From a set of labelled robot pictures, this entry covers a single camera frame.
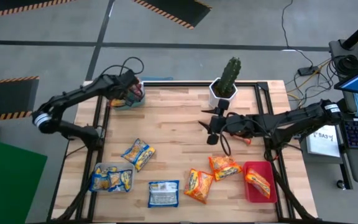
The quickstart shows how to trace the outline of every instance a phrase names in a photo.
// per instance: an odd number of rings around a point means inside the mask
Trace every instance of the cactus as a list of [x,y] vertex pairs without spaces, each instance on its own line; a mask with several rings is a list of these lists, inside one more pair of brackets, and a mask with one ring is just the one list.
[[233,92],[233,84],[240,73],[241,61],[239,58],[233,57],[227,63],[223,70],[222,77],[216,85],[215,90],[219,97],[230,98]]

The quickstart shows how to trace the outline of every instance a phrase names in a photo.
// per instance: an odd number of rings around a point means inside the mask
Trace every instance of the blue snack bag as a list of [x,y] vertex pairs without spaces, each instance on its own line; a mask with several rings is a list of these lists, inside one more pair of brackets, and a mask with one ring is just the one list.
[[179,180],[149,182],[149,208],[177,207],[179,204]]
[[129,192],[132,188],[132,170],[108,172],[109,192]]
[[135,143],[125,151],[122,158],[128,160],[135,166],[135,169],[139,172],[141,168],[150,160],[153,156],[155,149],[140,139],[136,139]]
[[93,174],[92,183],[89,187],[89,190],[92,192],[97,192],[100,190],[107,190],[110,187],[109,177],[102,174]]

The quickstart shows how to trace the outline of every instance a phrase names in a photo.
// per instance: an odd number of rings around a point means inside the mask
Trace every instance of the striped hazard mat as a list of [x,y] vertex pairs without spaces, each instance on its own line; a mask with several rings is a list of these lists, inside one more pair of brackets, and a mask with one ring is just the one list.
[[195,0],[133,1],[187,29],[194,29],[212,9],[212,7]]
[[38,76],[0,80],[0,120],[30,116],[38,82]]
[[0,16],[54,6],[76,0],[0,0]]

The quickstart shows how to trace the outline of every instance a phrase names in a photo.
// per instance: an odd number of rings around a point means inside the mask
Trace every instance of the green board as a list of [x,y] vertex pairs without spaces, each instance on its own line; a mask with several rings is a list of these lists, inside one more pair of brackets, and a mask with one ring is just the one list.
[[0,142],[0,223],[25,223],[46,161]]

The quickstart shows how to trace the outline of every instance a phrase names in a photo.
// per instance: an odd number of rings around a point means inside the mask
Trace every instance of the white pot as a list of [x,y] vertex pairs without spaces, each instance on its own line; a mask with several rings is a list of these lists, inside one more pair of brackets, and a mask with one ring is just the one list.
[[234,87],[234,93],[233,95],[231,95],[230,98],[221,98],[221,97],[217,97],[212,89],[212,86],[218,82],[221,78],[216,78],[214,82],[212,82],[212,84],[209,85],[209,106],[212,107],[212,108],[215,108],[218,106],[218,103],[219,103],[219,100],[220,99],[224,99],[224,100],[227,100],[228,102],[231,102],[234,97],[236,96],[237,92],[238,92],[238,89],[237,87],[233,84],[233,87]]

